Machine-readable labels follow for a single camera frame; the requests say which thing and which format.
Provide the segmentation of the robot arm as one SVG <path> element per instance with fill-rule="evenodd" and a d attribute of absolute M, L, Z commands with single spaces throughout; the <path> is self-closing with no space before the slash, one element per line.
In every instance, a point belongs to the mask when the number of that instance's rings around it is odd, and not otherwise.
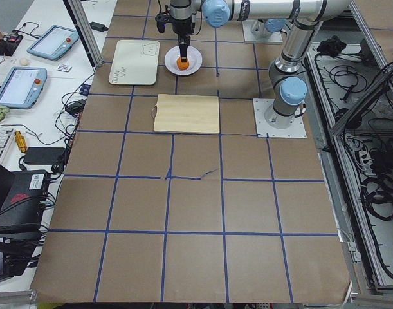
<path fill-rule="evenodd" d="M 293 22 L 281 54 L 271 63 L 269 78 L 275 100 L 265 112 L 267 123 L 278 129 L 291 125 L 295 111 L 307 94 L 305 82 L 296 74 L 323 21 L 341 14 L 349 1 L 192 1 L 206 22 L 218 28 L 228 21 L 287 19 Z"/>
<path fill-rule="evenodd" d="M 180 59 L 187 62 L 187 50 L 190 45 L 190 36 L 194 33 L 194 14 L 191 0 L 171 0 L 170 18 L 172 29 L 178 35 Z"/>

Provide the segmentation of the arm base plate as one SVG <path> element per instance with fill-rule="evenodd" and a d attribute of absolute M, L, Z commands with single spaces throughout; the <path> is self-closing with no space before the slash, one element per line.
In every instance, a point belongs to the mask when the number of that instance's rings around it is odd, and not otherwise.
<path fill-rule="evenodd" d="M 255 19 L 242 22 L 244 41 L 247 43 L 282 44 L 281 30 L 285 19 Z"/>
<path fill-rule="evenodd" d="M 297 108 L 294 115 L 281 116 L 273 109 L 273 99 L 254 98 L 253 112 L 260 138 L 307 138 L 304 120 Z"/>

